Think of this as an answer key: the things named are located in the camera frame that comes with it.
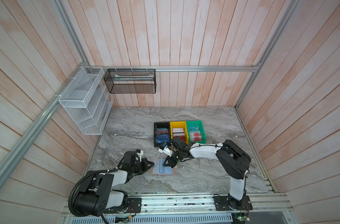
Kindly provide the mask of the tan leather card holder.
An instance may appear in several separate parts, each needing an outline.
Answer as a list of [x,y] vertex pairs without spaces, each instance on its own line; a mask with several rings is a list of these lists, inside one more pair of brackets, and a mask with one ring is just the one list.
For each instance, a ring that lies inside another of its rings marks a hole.
[[150,169],[151,175],[175,175],[175,169],[171,167],[165,167],[163,164],[165,159],[153,159],[154,166]]

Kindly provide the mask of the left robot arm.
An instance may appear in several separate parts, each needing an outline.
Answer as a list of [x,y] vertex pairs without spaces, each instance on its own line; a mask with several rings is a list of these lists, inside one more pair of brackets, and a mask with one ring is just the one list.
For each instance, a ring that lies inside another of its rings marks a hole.
[[142,150],[127,151],[117,167],[88,171],[73,187],[68,199],[68,208],[76,217],[100,217],[107,224],[105,214],[118,214],[116,223],[128,223],[141,212],[141,198],[129,198],[127,192],[114,189],[128,183],[154,166],[143,156]]

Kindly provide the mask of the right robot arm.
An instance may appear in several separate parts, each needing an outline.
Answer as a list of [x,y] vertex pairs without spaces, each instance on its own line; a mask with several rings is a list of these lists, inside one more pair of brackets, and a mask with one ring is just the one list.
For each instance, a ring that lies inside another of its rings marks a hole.
[[218,160],[230,176],[230,188],[226,197],[214,196],[214,202],[226,210],[241,210],[246,196],[246,176],[251,157],[232,140],[218,144],[186,143],[178,136],[163,143],[159,152],[167,155],[164,167],[174,168],[178,163],[195,158]]

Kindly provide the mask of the red and white cards stack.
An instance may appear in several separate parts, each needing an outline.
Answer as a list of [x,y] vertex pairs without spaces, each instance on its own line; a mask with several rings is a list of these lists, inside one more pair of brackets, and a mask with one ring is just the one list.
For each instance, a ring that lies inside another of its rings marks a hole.
[[172,129],[172,138],[174,138],[174,137],[179,137],[183,141],[186,141],[186,135],[185,135],[184,129],[183,128],[173,128]]

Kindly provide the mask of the clear cards with red circles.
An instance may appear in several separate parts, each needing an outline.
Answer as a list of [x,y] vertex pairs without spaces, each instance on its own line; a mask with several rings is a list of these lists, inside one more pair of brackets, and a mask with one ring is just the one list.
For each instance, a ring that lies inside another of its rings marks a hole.
[[190,141],[202,141],[202,135],[198,126],[189,127]]

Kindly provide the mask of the blue VIP cards stack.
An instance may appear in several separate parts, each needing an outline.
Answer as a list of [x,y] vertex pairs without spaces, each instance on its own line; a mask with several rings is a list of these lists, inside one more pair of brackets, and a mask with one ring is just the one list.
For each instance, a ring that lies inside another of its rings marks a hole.
[[156,143],[167,143],[170,141],[170,134],[167,128],[156,129],[155,142]]

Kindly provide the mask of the green plastic bin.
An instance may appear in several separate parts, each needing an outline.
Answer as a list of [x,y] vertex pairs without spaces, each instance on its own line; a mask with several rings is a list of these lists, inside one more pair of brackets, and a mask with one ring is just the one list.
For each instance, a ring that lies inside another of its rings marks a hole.
[[189,142],[206,143],[206,133],[202,121],[186,121]]

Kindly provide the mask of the yellow plastic bin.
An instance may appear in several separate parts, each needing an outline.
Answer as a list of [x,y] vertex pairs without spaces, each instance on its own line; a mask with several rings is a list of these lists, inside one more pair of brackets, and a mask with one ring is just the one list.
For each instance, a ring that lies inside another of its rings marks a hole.
[[171,138],[180,137],[187,144],[189,143],[189,133],[187,130],[186,121],[171,121],[170,122]]

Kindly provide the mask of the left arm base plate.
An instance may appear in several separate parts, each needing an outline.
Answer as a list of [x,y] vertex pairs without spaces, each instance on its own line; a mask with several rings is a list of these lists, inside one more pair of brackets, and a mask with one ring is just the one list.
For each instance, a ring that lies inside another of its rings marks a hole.
[[104,214],[137,214],[141,212],[141,208],[141,198],[128,198],[121,206],[106,209]]

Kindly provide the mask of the aluminium front rail frame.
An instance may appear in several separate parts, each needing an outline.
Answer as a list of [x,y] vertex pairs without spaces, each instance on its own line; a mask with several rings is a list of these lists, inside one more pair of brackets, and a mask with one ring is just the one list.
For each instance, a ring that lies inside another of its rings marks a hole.
[[238,211],[218,211],[214,194],[131,194],[126,213],[103,217],[73,216],[68,207],[62,224],[298,224],[294,208],[284,193],[249,193],[249,201]]

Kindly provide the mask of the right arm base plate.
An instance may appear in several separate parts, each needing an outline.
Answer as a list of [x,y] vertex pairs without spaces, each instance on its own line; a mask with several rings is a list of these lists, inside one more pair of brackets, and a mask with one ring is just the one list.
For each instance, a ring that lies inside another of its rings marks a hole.
[[237,201],[230,196],[213,195],[216,211],[251,211],[253,210],[252,202],[249,196],[244,197]]

